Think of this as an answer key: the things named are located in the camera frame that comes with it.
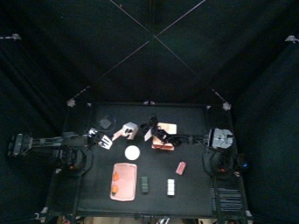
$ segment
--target black fabric wall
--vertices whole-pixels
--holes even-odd
[[[1,33],[14,33],[0,17]],[[17,133],[36,137],[61,134],[65,102],[22,46],[0,41],[0,223],[32,223],[45,204],[52,172],[48,159],[6,157]]]
[[[289,44],[235,104],[239,148],[252,168],[247,200],[261,223],[299,223],[299,44]]]
[[[233,105],[252,160],[248,204],[261,220],[297,223],[296,0],[0,0],[0,217],[29,223],[44,205],[46,161],[12,161],[18,132],[61,133],[65,101]]]

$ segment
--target small box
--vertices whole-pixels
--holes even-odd
[[[183,175],[184,167],[185,167],[185,163],[184,163],[184,162],[180,162],[180,163],[179,163],[179,166],[177,166],[177,169],[176,169],[176,173],[177,173],[179,175]]]
[[[141,192],[148,193],[148,178],[141,177]]]
[[[128,140],[133,140],[137,132],[137,126],[132,122],[128,122],[121,129],[121,136],[126,137]]]
[[[173,196],[175,186],[173,186],[173,179],[167,180],[167,195]]]

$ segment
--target pink tray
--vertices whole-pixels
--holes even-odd
[[[117,180],[113,180],[113,174],[117,174]],[[109,194],[112,200],[129,201],[136,197],[136,165],[134,164],[114,164],[112,173],[110,189],[117,187],[116,194]]]

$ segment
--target pink box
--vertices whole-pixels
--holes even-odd
[[[185,167],[185,163],[184,163],[184,162],[180,162],[180,163],[179,163],[179,166],[177,166],[177,169],[176,169],[176,173],[177,173],[179,175],[183,175],[184,167]]]

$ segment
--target red object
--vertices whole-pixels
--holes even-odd
[[[185,163],[184,163],[184,162],[180,162],[180,163],[179,163],[179,166],[177,166],[177,169],[176,169],[176,173],[177,173],[179,175],[183,175],[184,167],[185,167]]]
[[[112,176],[112,180],[113,181],[117,181],[118,180],[118,176],[117,176],[117,173],[114,172],[113,176]]]
[[[117,186],[116,186],[116,185],[112,186],[112,190],[110,190],[110,192],[112,192],[113,194],[117,193]]]
[[[70,221],[66,220],[66,219],[64,219],[64,220],[62,220],[62,224],[70,224]]]

